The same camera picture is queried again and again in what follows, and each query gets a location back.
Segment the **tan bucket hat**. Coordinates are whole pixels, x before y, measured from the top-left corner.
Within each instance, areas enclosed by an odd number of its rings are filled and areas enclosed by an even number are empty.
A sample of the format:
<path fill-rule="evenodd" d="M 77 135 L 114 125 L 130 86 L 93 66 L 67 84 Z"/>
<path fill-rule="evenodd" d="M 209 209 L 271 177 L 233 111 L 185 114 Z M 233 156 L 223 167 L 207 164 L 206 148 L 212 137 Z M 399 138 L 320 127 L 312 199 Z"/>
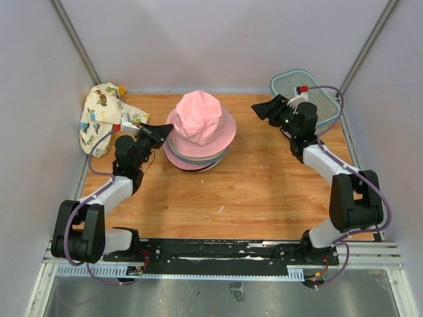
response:
<path fill-rule="evenodd" d="M 180 159 L 184 159 L 187 161 L 192 161 L 192 162 L 206 162 L 206 161 L 211 161 L 211 160 L 215 160 L 215 159 L 222 159 L 228 152 L 230 147 L 226 147 L 224 150 L 218 152 L 217 154 L 214 155 L 209 155 L 209 156 L 205 156 L 205 157 L 189 157 L 186 155 L 182 155 L 181 153 L 179 153 L 176 149 L 176 146 L 174 145 L 173 141 L 171 140 L 171 138 L 169 137 L 167 139 L 167 143 L 169 145 L 169 148 L 171 149 L 171 151 Z"/>

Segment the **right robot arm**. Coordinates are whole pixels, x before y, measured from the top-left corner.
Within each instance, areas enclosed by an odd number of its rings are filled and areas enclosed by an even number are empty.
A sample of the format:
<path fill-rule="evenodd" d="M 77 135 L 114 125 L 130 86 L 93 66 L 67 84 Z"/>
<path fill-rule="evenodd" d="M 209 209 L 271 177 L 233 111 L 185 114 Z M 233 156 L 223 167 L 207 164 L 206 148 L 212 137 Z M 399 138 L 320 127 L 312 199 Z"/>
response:
<path fill-rule="evenodd" d="M 303 233 L 294 251 L 307 264 L 319 264 L 348 236 L 378 232 L 391 222 L 391 210 L 372 170 L 360 170 L 334 155 L 316 134 L 317 106 L 306 98 L 282 95 L 252 105 L 259 119 L 289 139 L 292 155 L 331 186 L 328 218 Z"/>

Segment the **pink bucket hat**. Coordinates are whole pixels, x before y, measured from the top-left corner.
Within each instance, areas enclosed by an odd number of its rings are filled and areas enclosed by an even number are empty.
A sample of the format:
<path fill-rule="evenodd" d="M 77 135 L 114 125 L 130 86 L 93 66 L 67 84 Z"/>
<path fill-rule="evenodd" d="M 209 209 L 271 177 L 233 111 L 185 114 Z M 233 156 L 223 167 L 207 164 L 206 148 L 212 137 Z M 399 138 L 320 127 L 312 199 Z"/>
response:
<path fill-rule="evenodd" d="M 214 163 L 219 163 L 220 160 L 214 161 L 212 163 L 206 164 L 206 163 L 191 163 L 191 162 L 185 162 L 183 160 L 181 160 L 180 158 L 178 158 L 169 148 L 169 146 L 167 146 L 166 144 L 163 145 L 163 152 L 166 156 L 166 158 L 168 159 L 168 161 L 175 166 L 178 169 L 187 169 L 187 170 L 194 170 L 194 169 L 198 169 L 198 168 L 202 168 L 205 167 L 207 165 L 210 164 L 214 164 Z"/>

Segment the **grey hat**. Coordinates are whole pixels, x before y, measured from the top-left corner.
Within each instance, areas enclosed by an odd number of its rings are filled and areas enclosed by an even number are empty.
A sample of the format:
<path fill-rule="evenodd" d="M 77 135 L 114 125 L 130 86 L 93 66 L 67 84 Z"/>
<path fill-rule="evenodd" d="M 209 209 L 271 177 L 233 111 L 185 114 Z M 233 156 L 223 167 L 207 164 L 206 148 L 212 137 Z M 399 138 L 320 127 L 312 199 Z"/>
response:
<path fill-rule="evenodd" d="M 221 159 L 222 159 L 222 158 L 215 159 L 215 160 L 211 160 L 211 161 L 206 161 L 206 162 L 192 162 L 192 161 L 187 161 L 187 160 L 184 160 L 184 159 L 181 159 L 181 160 L 183 160 L 183 161 L 185 161 L 185 162 L 191 162 L 191 163 L 206 163 L 206 164 L 209 164 L 209 163 L 212 163 L 212 162 L 214 162 L 214 161 L 221 160 Z"/>

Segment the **dusty pink hat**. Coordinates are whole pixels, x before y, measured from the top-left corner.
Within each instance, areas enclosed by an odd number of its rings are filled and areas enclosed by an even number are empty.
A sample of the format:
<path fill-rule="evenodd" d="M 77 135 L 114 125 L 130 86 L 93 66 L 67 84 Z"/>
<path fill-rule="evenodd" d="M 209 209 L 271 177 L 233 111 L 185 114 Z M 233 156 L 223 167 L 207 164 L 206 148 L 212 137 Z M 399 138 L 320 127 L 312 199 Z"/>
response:
<path fill-rule="evenodd" d="M 234 140 L 233 116 L 213 95 L 195 90 L 184 94 L 166 119 L 173 125 L 170 138 L 176 151 L 186 157 L 210 157 Z"/>

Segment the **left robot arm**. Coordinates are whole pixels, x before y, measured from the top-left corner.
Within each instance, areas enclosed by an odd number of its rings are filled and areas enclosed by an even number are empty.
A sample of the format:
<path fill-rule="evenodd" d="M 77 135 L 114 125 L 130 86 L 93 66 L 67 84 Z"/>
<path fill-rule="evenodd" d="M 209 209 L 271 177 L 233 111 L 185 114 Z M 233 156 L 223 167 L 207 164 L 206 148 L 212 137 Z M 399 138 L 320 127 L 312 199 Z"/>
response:
<path fill-rule="evenodd" d="M 173 125 L 141 124 L 115 141 L 115 160 L 107 183 L 80 200 L 61 203 L 52 236 L 50 252 L 71 265 L 95 264 L 104 255 L 118 252 L 132 262 L 141 255 L 135 229 L 105 228 L 111 210 L 138 191 L 143 180 L 142 166 L 155 149 L 161 148 Z"/>

